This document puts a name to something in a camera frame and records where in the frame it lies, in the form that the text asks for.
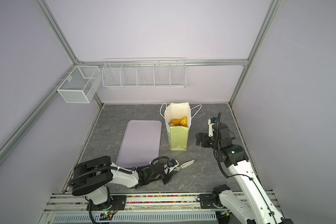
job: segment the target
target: bag handle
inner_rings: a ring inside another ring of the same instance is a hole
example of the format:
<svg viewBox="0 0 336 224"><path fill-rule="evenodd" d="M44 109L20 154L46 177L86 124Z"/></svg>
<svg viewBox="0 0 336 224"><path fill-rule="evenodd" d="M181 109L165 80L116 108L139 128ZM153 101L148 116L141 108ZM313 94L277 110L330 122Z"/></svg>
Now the bag handle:
<svg viewBox="0 0 336 224"><path fill-rule="evenodd" d="M196 107L198 107L198 106L200 106L200 108L199 108L198 111L191 117L191 120L192 120L192 118L194 118L194 116L200 111L200 109L202 108L202 105L199 104L199 105L197 105L197 106L195 106L195 107L193 107L193 108L191 109L191 111L192 111L194 108L196 108Z"/></svg>
<svg viewBox="0 0 336 224"><path fill-rule="evenodd" d="M166 103L163 103L162 106L161 106L161 109L159 110L159 113L161 114L161 116L162 116L164 119L166 119L166 118L162 115L162 107L163 107L163 105L166 105L166 109L167 109L167 104L166 104Z"/></svg>

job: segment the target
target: metal bracket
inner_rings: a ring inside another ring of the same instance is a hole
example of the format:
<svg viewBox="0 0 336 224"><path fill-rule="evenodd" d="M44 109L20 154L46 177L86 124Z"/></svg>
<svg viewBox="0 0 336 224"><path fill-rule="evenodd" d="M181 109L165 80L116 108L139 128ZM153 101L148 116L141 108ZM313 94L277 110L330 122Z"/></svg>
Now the metal bracket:
<svg viewBox="0 0 336 224"><path fill-rule="evenodd" d="M69 67L67 72L59 79L55 86L59 86L62 80L65 80L69 73L73 70L74 66ZM0 146L0 166L5 161L5 159L10 155L12 150L21 141L21 139L26 135L34 123L40 118L41 114L46 110L46 108L51 104L51 102L58 95L57 88L52 88L46 96L44 96L41 101L36 105L36 107L31 110L27 117L17 126L10 134L10 136L3 142Z"/></svg>
<svg viewBox="0 0 336 224"><path fill-rule="evenodd" d="M45 0L32 0L34 5L36 6L37 10L40 12L42 18L45 20L48 27L51 29L52 33L54 34L57 42L61 45L63 51L66 53L67 57L70 59L73 65L81 65L83 61L80 61L75 52L71 48L69 42L67 41L63 31L61 30L58 22L56 21L55 17L53 16L49 6L47 5ZM97 102L99 108L102 107L103 103L100 100L97 93L94 94L94 100Z"/></svg>
<svg viewBox="0 0 336 224"><path fill-rule="evenodd" d="M260 28L260 31L258 33L258 36L256 37L255 43L253 45L253 48L251 49L251 52L249 54L248 57L248 64L247 66L244 66L244 69L242 71L242 74L240 75L240 78L237 82L237 85L234 89L234 92L230 98L229 104L233 105L234 101L237 98L237 94L240 90L240 88L242 87L242 84L245 80L245 77L247 75L247 73L249 72L250 67L248 65L251 65L251 63L254 61L256 55L258 54L258 51L260 49L260 47L263 44L263 40L266 36L266 34L269 31L269 28L275 18L276 13L278 12L280 5L281 5L282 0L272 0L268 9L268 12L266 13L263 25Z"/></svg>
<svg viewBox="0 0 336 224"><path fill-rule="evenodd" d="M112 206L108 209L108 210L124 210L125 206L126 206L126 199L127 196L126 195L113 195L112 196L113 200L111 202ZM99 207L99 205L94 205L91 208L92 211L101 211L102 209Z"/></svg>
<svg viewBox="0 0 336 224"><path fill-rule="evenodd" d="M200 194L199 195L200 200L200 208L201 209L222 209L218 208L213 203L213 198L211 194Z"/></svg>

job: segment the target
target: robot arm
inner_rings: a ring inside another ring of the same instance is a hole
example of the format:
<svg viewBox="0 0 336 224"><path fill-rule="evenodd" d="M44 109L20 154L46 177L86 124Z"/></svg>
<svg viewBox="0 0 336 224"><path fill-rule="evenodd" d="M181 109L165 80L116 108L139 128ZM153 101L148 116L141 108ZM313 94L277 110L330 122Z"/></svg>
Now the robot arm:
<svg viewBox="0 0 336 224"><path fill-rule="evenodd" d="M221 112L217 118L209 119L209 133L196 134L196 144L214 149L220 171L226 178L235 177L247 196L250 207L242 203L226 185L213 189L214 204L229 209L243 224L293 224L291 219L282 216L266 195L244 149L233 144L228 127L220 123L220 114ZM224 172L220 162L229 169L231 176Z"/></svg>
<svg viewBox="0 0 336 224"><path fill-rule="evenodd" d="M166 159L167 164L156 162L159 159ZM167 184L178 166L177 160L163 156L154 159L149 165L127 169L112 163L109 156L102 156L77 164L68 185L72 186L72 195L86 195L95 205L107 207L111 204L110 194L104 184L116 183L137 189L158 178Z"/></svg>

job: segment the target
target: mounting plate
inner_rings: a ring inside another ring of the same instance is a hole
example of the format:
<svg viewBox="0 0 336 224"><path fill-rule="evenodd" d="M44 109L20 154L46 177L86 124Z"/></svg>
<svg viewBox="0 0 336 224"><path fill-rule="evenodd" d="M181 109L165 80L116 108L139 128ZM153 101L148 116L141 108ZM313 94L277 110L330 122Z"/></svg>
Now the mounting plate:
<svg viewBox="0 0 336 224"><path fill-rule="evenodd" d="M112 206L108 209L108 210L117 210L117 207L118 207L118 210L124 210L124 207L126 205L126 198L127 196L126 195L111 195L113 200L112 200ZM94 205L92 208L91 208L91 211L101 211L102 210L102 206L100 205Z"/></svg>
<svg viewBox="0 0 336 224"><path fill-rule="evenodd" d="M200 200L200 208L202 209L217 209L218 208L214 205L211 194L200 194L199 200Z"/></svg>

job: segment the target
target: white mesh basket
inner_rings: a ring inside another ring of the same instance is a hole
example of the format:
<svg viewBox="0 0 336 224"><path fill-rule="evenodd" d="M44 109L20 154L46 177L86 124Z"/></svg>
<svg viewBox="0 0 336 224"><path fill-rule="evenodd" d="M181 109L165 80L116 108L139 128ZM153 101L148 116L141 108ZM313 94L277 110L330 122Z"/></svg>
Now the white mesh basket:
<svg viewBox="0 0 336 224"><path fill-rule="evenodd" d="M98 66L77 65L57 91L66 102L88 104L101 84L101 75Z"/></svg>
<svg viewBox="0 0 336 224"><path fill-rule="evenodd" d="M107 88L129 87L185 87L186 66L184 60L148 62L105 62L102 68L103 86Z"/></svg>

